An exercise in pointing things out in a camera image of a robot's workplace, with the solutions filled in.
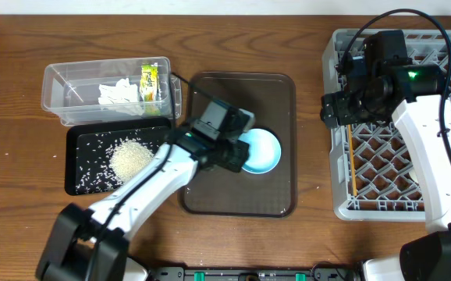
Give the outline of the wooden chopstick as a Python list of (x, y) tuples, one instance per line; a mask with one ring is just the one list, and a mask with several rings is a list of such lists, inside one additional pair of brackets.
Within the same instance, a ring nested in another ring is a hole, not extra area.
[(352, 195), (354, 197), (357, 197), (356, 169), (355, 169), (355, 164), (354, 164), (353, 134), (352, 134), (352, 126), (351, 125), (347, 125), (347, 134), (348, 134), (348, 145), (349, 145), (349, 154), (350, 154)]

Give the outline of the white rice pile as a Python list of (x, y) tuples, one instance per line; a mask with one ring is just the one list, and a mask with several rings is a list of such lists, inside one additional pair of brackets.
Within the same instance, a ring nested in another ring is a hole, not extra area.
[(114, 191), (153, 159), (158, 141), (94, 133), (79, 138), (76, 149), (74, 195)]

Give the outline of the light blue bowl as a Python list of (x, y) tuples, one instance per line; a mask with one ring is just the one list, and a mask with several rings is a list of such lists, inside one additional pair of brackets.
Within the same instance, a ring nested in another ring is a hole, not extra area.
[(268, 130), (255, 128), (243, 133), (239, 140), (249, 145), (249, 157), (242, 169), (251, 174), (264, 174), (279, 163), (282, 148), (278, 138)]

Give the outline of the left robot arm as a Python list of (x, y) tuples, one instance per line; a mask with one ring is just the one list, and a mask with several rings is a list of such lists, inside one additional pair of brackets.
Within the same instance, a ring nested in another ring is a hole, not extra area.
[(67, 205), (58, 215), (35, 276), (39, 280), (146, 280), (148, 270), (128, 255), (138, 229), (201, 169), (233, 173), (248, 158), (240, 140), (254, 124), (244, 109), (208, 109), (174, 126), (153, 160), (116, 192), (87, 209)]

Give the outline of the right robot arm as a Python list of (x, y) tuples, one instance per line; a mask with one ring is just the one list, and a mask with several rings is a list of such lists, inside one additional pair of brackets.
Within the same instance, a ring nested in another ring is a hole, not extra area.
[(391, 119), (412, 161), (427, 235), (363, 263), (363, 280), (451, 280), (451, 103), (436, 65), (390, 66), (356, 91), (321, 98), (328, 128)]

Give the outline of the white napkin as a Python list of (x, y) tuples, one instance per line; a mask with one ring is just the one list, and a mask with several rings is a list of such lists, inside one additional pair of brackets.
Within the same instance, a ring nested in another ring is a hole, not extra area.
[(115, 86), (100, 84), (98, 103), (101, 109), (112, 110), (130, 116), (142, 116), (144, 105), (140, 102), (138, 86), (128, 78), (120, 79)]

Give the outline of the yellow green snack wrapper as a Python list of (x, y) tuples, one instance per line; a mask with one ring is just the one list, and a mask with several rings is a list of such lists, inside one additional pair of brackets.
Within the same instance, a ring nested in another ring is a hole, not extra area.
[(140, 95), (144, 101), (155, 101), (158, 93), (158, 64), (142, 65)]

